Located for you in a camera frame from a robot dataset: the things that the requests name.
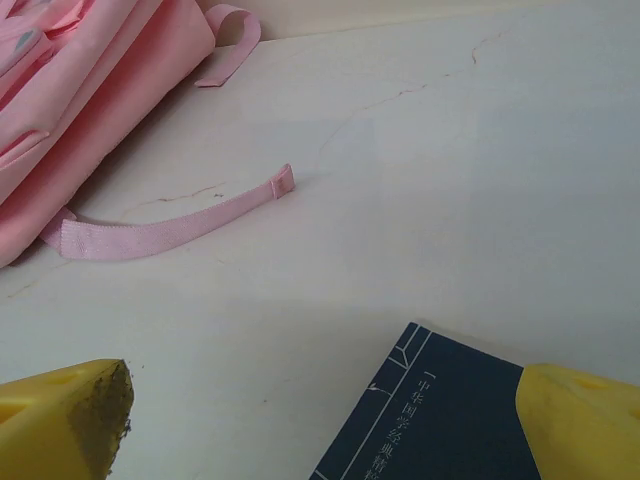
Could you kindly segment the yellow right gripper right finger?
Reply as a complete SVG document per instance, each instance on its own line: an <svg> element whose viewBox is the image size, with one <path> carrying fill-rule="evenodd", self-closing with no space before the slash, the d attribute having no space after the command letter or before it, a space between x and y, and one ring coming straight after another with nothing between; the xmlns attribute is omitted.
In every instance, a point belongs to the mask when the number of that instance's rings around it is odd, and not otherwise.
<svg viewBox="0 0 640 480"><path fill-rule="evenodd" d="M528 365L516 410L541 478L639 478L638 386L557 365Z"/></svg>

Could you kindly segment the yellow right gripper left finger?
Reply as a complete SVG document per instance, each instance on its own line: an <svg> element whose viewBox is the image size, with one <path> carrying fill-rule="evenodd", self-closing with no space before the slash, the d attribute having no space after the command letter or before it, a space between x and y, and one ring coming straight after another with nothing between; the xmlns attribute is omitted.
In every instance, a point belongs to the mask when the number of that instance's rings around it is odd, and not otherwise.
<svg viewBox="0 0 640 480"><path fill-rule="evenodd" d="M105 479L130 431L122 359L98 359L1 386L3 479Z"/></svg>

